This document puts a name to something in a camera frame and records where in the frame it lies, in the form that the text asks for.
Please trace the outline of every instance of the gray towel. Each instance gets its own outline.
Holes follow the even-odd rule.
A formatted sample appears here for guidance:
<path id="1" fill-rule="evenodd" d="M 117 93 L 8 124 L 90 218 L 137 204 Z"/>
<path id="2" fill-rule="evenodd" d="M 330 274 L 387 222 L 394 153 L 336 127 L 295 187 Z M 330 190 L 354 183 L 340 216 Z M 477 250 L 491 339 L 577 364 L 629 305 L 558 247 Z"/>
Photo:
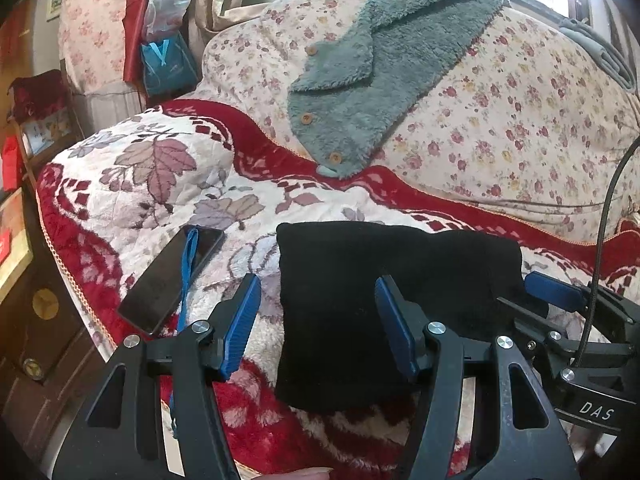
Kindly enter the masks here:
<path id="1" fill-rule="evenodd" d="M 560 32 L 579 44 L 596 64 L 629 92 L 636 90 L 636 77 L 618 50 L 589 25 L 578 20 L 562 20 Z"/>
<path id="2" fill-rule="evenodd" d="M 311 49 L 289 88 L 291 129 L 325 176 L 347 178 L 471 46 L 503 0 L 367 0 Z"/>

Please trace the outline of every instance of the floral cloth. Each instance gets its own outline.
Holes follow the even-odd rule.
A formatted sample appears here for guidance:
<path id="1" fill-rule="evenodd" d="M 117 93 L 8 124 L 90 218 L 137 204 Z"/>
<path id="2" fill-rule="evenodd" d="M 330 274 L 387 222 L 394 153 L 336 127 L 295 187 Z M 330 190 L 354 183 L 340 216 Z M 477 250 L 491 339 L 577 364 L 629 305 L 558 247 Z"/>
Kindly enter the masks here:
<path id="1" fill-rule="evenodd" d="M 320 177 L 315 163 L 275 144 L 237 109 L 197 100 L 148 110 L 60 153 L 40 174 L 38 202 L 46 239 L 105 358 L 135 332 L 117 316 L 118 304 L 180 227 L 197 222 L 225 230 L 223 245 L 191 287 L 187 318 L 206 318 L 245 273 L 260 277 L 262 303 L 241 368 L 216 385 L 216 397 L 234 458 L 261 473 L 323 465 L 338 480 L 386 480 L 415 409 L 410 396 L 332 416 L 277 401 L 285 336 L 275 238 L 281 222 L 482 230 L 520 243 L 523 274 L 540 270 L 570 283 L 588 282 L 594 258 L 593 246 L 434 197 L 379 164 L 347 180 Z M 640 234 L 625 231 L 604 250 L 603 284 L 639 301 Z M 552 308 L 550 318 L 569 338 L 579 337 L 580 316 Z M 163 333 L 175 326 L 174 315 Z M 591 338 L 603 341 L 595 330 Z M 170 389 L 169 381 L 161 383 L 165 401 Z M 466 465 L 473 390 L 467 381 L 452 473 Z M 573 433 L 570 441 L 580 445 Z"/>
<path id="2" fill-rule="evenodd" d="M 58 46 L 74 91 L 122 81 L 126 0 L 62 0 Z"/>
<path id="3" fill-rule="evenodd" d="M 290 130 L 287 89 L 307 48 L 344 34 L 364 1 L 273 2 L 208 44 L 194 96 L 245 111 L 275 142 L 310 158 Z M 373 163 L 416 189 L 593 241 L 609 180 L 638 135 L 638 110 L 580 46 L 504 8 Z M 639 168 L 636 157 L 620 179 L 609 235 L 637 201 Z"/>

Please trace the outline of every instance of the phone screen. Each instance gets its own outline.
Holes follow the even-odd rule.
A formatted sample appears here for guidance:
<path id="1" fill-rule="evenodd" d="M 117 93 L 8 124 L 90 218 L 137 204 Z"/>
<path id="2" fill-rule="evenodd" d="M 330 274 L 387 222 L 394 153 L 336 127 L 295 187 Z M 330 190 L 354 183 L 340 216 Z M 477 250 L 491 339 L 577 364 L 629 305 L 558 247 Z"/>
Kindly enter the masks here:
<path id="1" fill-rule="evenodd" d="M 142 273 L 118 307 L 120 317 L 147 335 L 155 335 L 180 303 L 182 252 L 187 234 L 193 228 L 198 230 L 198 245 L 191 266 L 193 283 L 224 237 L 219 229 L 183 226 Z"/>

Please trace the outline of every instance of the teal bag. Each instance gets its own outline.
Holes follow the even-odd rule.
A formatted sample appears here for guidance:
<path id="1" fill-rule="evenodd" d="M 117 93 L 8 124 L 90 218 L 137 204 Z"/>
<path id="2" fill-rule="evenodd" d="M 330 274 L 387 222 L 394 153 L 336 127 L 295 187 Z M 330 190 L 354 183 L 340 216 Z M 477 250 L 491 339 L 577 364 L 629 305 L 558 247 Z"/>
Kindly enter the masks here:
<path id="1" fill-rule="evenodd" d="M 146 93 L 167 94 L 196 86 L 198 73 L 191 51 L 178 32 L 170 38 L 140 46 Z"/>

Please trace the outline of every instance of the black cable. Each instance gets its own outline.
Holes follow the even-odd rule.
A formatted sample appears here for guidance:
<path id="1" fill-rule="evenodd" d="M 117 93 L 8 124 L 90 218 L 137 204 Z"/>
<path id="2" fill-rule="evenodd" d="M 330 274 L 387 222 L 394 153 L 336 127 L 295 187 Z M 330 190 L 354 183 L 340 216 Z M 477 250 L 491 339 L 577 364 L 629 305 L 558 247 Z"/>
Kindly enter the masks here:
<path id="1" fill-rule="evenodd" d="M 580 336 L 580 344 L 575 352 L 575 360 L 573 367 L 577 368 L 582 362 L 582 356 L 587 348 L 589 341 L 589 334 L 591 333 L 591 326 L 593 325 L 593 317 L 596 310 L 596 297 L 598 295 L 598 284 L 600 283 L 600 264 L 602 262 L 602 247 L 604 244 L 604 231 L 607 228 L 607 217 L 609 216 L 609 207 L 611 206 L 611 200 L 613 199 L 613 192 L 616 189 L 616 184 L 620 179 L 622 171 L 625 169 L 631 156 L 635 150 L 640 146 L 640 137 L 634 140 L 633 144 L 629 146 L 625 154 L 620 159 L 616 171 L 613 173 L 611 182 L 609 183 L 609 189 L 607 189 L 607 195 L 602 205 L 602 216 L 600 217 L 600 225 L 598 227 L 598 239 L 596 241 L 596 260 L 593 264 L 593 276 L 591 277 L 591 289 L 589 293 L 589 303 L 587 306 L 587 317 L 582 329 L 582 335 Z"/>

